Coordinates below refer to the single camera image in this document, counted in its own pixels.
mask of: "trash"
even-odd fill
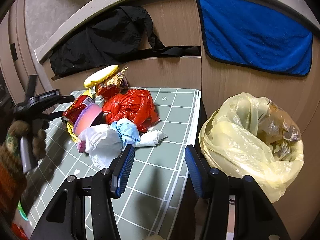
[[[156,146],[159,141],[168,136],[159,130],[149,131],[140,137],[140,141],[136,143],[136,147]]]
[[[119,70],[118,65],[111,65],[105,67],[92,75],[90,75],[83,83],[85,88],[90,88],[96,85],[99,85],[101,82],[105,81],[106,79],[112,77],[117,71]]]
[[[81,140],[73,133],[73,125],[67,122],[67,130],[71,135],[71,139],[74,143],[80,142]]]
[[[144,89],[131,89],[126,94],[118,94],[105,102],[102,110],[106,123],[111,124],[121,118],[127,118],[137,125],[141,132],[159,121],[151,94]]]
[[[131,144],[135,147],[136,143],[140,141],[140,134],[137,126],[126,118],[112,122],[110,127],[119,134],[123,142],[122,150],[124,150],[127,144]]]
[[[79,115],[73,127],[73,133],[76,136],[79,136],[79,134],[87,127],[100,124],[102,116],[103,112],[101,107],[95,103],[90,104]]]
[[[88,95],[79,96],[66,111],[63,112],[61,120],[67,125],[69,122],[71,125],[75,125],[81,112],[90,104],[93,103],[93,99]]]
[[[228,98],[202,126],[201,151],[228,176],[251,175],[277,201],[303,166],[303,142],[291,117],[268,98]]]
[[[102,96],[104,100],[108,101],[113,96],[120,94],[129,89],[128,82],[124,76],[124,72],[128,68],[125,68],[118,72],[110,79],[106,79],[99,85],[96,85],[95,94],[96,96]]]
[[[77,143],[77,149],[79,153],[85,153],[85,141],[80,141]]]
[[[108,124],[88,127],[78,137],[85,141],[85,152],[89,154],[94,166],[100,170],[108,168],[112,160],[121,153],[122,141]]]

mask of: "plastic bag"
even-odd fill
[[[81,94],[81,96],[83,96],[83,95],[87,95],[87,96],[89,96],[89,97],[92,98],[91,89],[88,89],[88,90],[84,91],[84,92]],[[73,126],[74,126],[74,124],[72,124],[72,123],[70,123],[70,122],[67,122],[67,123],[66,123],[66,126],[67,126],[67,129],[68,129],[68,133],[71,135],[72,141],[73,141],[74,143],[80,142],[81,140],[73,133]]]
[[[232,177],[251,175],[272,203],[303,166],[303,143],[291,117],[248,93],[228,98],[202,126],[199,141],[211,167]]]
[[[85,152],[98,169],[108,168],[112,160],[121,153],[122,141],[108,124],[90,126],[78,137],[85,141]]]
[[[120,94],[129,89],[128,82],[124,76],[125,68],[114,75],[112,78],[105,80],[95,88],[96,96],[102,96],[104,100],[108,101],[116,94]]]
[[[137,125],[141,132],[159,121],[151,94],[144,89],[131,89],[126,94],[118,94],[105,102],[102,111],[107,113],[106,123],[111,124],[127,118]]]

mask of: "blue gripper pad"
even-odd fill
[[[194,154],[196,154],[194,147],[192,145],[188,145],[184,151],[184,158],[186,160],[186,164],[189,170],[193,188],[199,197],[203,197],[204,196],[204,191],[202,189],[203,179],[197,167]]]
[[[112,174],[112,186],[115,187],[115,194],[120,197],[125,191],[131,168],[134,161],[134,147],[127,145]]]

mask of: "red snack wrapper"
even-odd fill
[[[69,108],[63,112],[62,114],[62,122],[67,124],[70,122],[72,125],[75,125],[79,115],[81,112],[91,103],[93,103],[93,99],[88,95],[81,95],[79,96]]]
[[[137,125],[141,132],[159,121],[151,94],[144,89],[131,89],[126,94],[118,94],[105,102],[102,111],[107,113],[106,123],[111,124],[127,118]]]
[[[12,232],[21,240],[29,240],[27,235],[25,234],[23,228],[18,227],[16,224],[11,224],[11,230]]]
[[[120,94],[128,90],[128,83],[125,79],[124,72],[127,70],[121,70],[112,78],[105,80],[101,84],[96,86],[96,96],[102,96],[104,100],[108,101],[110,98],[116,94]]]

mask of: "yellow sponge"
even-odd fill
[[[104,80],[112,77],[117,71],[119,70],[118,65],[112,65],[105,67],[96,73],[93,73],[91,76],[89,76],[85,81],[84,81],[84,87],[85,88],[90,88],[96,85],[99,85],[102,83]]]

